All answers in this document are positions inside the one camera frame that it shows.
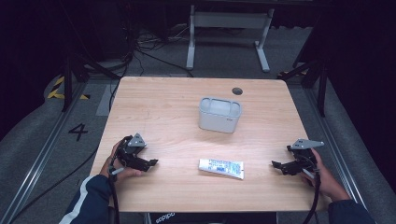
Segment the black cable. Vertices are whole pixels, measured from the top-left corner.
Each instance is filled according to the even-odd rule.
[[[140,59],[138,57],[136,57],[135,54],[134,54],[134,57],[139,61],[140,69],[142,70],[139,75],[141,77],[145,73],[145,69],[143,68],[142,61],[140,61]]]
[[[115,215],[116,224],[120,224],[119,200],[117,199],[117,192],[116,192],[116,187],[114,186],[114,179],[112,177],[110,177],[108,179],[108,182],[110,183],[110,189],[111,189],[111,193],[113,195],[114,210],[116,211],[116,215]]]
[[[318,205],[318,196],[319,196],[319,189],[320,189],[320,173],[319,173],[319,169],[317,168],[317,166],[311,161],[309,160],[307,157],[302,156],[302,155],[298,155],[298,154],[294,154],[294,157],[296,158],[301,158],[305,161],[308,161],[311,163],[312,168],[315,172],[315,196],[314,196],[314,201],[312,202],[312,206],[311,206],[311,210],[309,211],[308,215],[305,218],[305,221],[303,224],[307,224],[309,222],[309,220],[311,220],[311,217],[314,215],[314,213],[316,213],[316,209],[317,209],[317,205]]]
[[[110,67],[106,67],[106,69],[107,69],[108,71],[115,71],[115,70],[118,70],[118,69],[121,69],[121,68],[125,67],[127,63],[129,63],[129,62],[122,62],[122,63],[120,63],[120,64],[116,64],[116,65],[113,65],[113,66],[110,66]],[[94,69],[94,68],[85,68],[85,69],[86,69],[89,73],[93,73],[93,74],[101,73],[100,71],[98,71],[98,70],[96,70],[96,69]]]
[[[90,59],[84,57],[83,55],[80,54],[74,54],[74,57],[76,57],[76,59],[79,59],[80,61],[89,64],[91,67],[93,67],[94,69],[100,71],[101,73],[103,73],[104,75],[106,75],[107,77],[113,78],[113,79],[120,79],[119,76],[117,76],[116,74],[108,71],[107,69],[105,69],[102,65],[100,65],[99,63],[96,63],[94,61],[91,61]]]
[[[146,52],[141,51],[140,49],[136,49],[136,51],[138,51],[138,52],[140,52],[140,53],[142,53],[142,54],[145,54],[145,55],[149,56],[150,58],[155,59],[155,60],[158,60],[158,61],[160,61],[160,62],[162,62],[162,63],[167,63],[167,64],[172,65],[172,66],[174,66],[174,67],[178,67],[178,68],[184,70],[185,72],[187,72],[187,74],[189,75],[189,77],[194,77],[194,76],[192,75],[192,73],[191,73],[189,70],[187,70],[186,68],[184,68],[184,67],[182,67],[182,66],[179,66],[179,65],[173,64],[173,63],[169,63],[169,62],[166,62],[166,61],[164,61],[164,60],[162,60],[162,59],[156,58],[156,57],[154,57],[154,56],[152,56],[152,55],[147,54]]]
[[[126,136],[120,141],[119,145],[117,146],[116,151],[114,152],[113,157],[111,158],[111,162],[108,165],[108,182],[110,183],[111,194],[113,195],[114,210],[116,212],[116,215],[115,215],[116,224],[120,224],[120,209],[119,209],[119,200],[117,198],[116,187],[114,186],[114,183],[117,181],[117,174],[113,174],[113,172],[116,171],[116,168],[114,168],[114,161],[117,159],[117,155],[118,155],[120,149],[130,139],[131,139],[131,136]]]
[[[319,171],[316,170],[315,174],[315,197],[314,197],[314,202],[312,203],[311,210],[308,213],[308,216],[306,216],[305,221],[303,224],[307,224],[309,220],[311,219],[312,215],[314,215],[315,210],[317,209],[318,205],[318,197],[319,197],[319,188],[320,188],[320,174]]]
[[[126,64],[126,66],[125,66],[125,68],[124,68],[124,71],[123,71],[123,73],[122,73],[120,79],[123,78],[123,77],[125,77],[125,74],[126,74],[126,71],[128,70],[128,68],[129,68],[129,63]],[[119,88],[119,85],[120,85],[120,80],[119,80],[119,82],[117,83],[117,86],[116,86],[116,88],[114,89],[114,91],[111,91],[111,82],[112,82],[112,80],[110,80],[110,92],[111,92],[111,95],[110,95],[110,100],[108,101],[108,111],[111,110],[111,106],[112,106],[114,94],[116,93],[116,91],[117,91],[117,89]]]
[[[161,49],[164,46],[176,43],[176,42],[180,41],[181,39],[183,39],[183,37],[179,36],[179,35],[182,35],[184,33],[184,31],[187,30],[187,28],[183,29],[181,32],[178,32],[178,34],[175,36],[167,37],[166,41],[163,41],[160,38],[155,37],[154,35],[151,35],[151,37],[148,38],[147,34],[141,34],[140,36],[144,35],[144,38],[142,39],[142,37],[139,36],[138,43],[145,44],[145,45],[147,45],[148,43],[152,43],[152,47],[142,47],[142,46],[138,45],[138,46],[136,46],[136,48],[140,49],[142,51],[151,51],[151,50]]]
[[[52,185],[51,187],[49,187],[48,189],[44,190],[44,192],[42,192],[40,195],[38,195],[37,197],[35,197],[31,202],[29,202],[28,204],[26,204],[21,211],[15,215],[15,217],[13,217],[11,219],[11,221],[9,222],[9,224],[11,224],[12,222],[14,222],[22,213],[24,213],[29,207],[31,207],[34,203],[36,203],[41,197],[43,197],[45,194],[47,194],[48,192],[50,192],[51,190],[53,190],[55,187],[57,187],[58,185],[60,185],[62,182],[64,182],[68,177],[70,177],[71,175],[73,175],[76,171],[78,171],[83,165],[85,165],[91,158],[92,156],[96,153],[96,151],[98,150],[98,147],[91,153],[91,155],[80,165],[78,166],[74,171],[72,171],[71,173],[69,173],[68,175],[66,175],[65,177],[63,177],[62,179],[60,179],[58,182],[56,182],[54,185]]]

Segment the person's hand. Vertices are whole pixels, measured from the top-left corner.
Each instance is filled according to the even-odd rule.
[[[99,175],[104,175],[108,177],[108,165],[111,162],[111,158],[114,156],[114,153],[116,153],[117,147],[119,146],[120,142],[118,142],[114,147],[113,150],[111,151],[110,157],[107,158],[105,164],[102,167],[102,170],[100,171]],[[114,168],[119,169],[123,167],[123,165],[120,163],[119,159],[116,159],[114,161]],[[122,182],[122,180],[131,177],[131,176],[139,176],[142,175],[142,172],[139,170],[132,169],[131,167],[125,167],[123,171],[117,174],[117,183]]]
[[[327,167],[323,164],[323,161],[320,155],[312,148],[312,153],[314,153],[315,158],[317,159],[317,167],[320,172],[320,192],[324,195],[330,197],[332,202],[337,202],[341,200],[350,199],[347,191],[342,187],[337,180],[332,176],[332,173],[327,169]],[[302,180],[307,183],[306,180],[310,180],[313,186],[315,186],[315,179],[311,178],[305,173],[301,173]]]

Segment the tube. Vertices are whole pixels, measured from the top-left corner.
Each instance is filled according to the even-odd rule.
[[[244,163],[242,161],[200,159],[198,168],[202,171],[244,179]]]

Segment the jacket sleeve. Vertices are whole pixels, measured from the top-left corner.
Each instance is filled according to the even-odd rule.
[[[329,204],[330,224],[375,224],[367,210],[353,200],[343,200]]]
[[[60,223],[108,223],[107,207],[110,196],[111,189],[107,177],[87,177]]]

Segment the table top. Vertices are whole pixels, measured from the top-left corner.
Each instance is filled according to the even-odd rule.
[[[243,93],[233,94],[235,87]],[[206,96],[239,102],[242,115],[234,133],[199,128],[199,103]],[[282,175],[271,163],[294,161],[286,146],[307,137],[282,80],[124,77],[91,175],[100,172],[118,141],[135,133],[147,143],[138,156],[159,161],[142,176],[118,186],[121,211],[307,211],[311,207],[313,188],[297,175]],[[200,171],[200,159],[242,161],[245,178]],[[317,209],[326,209],[329,202],[320,196]]]

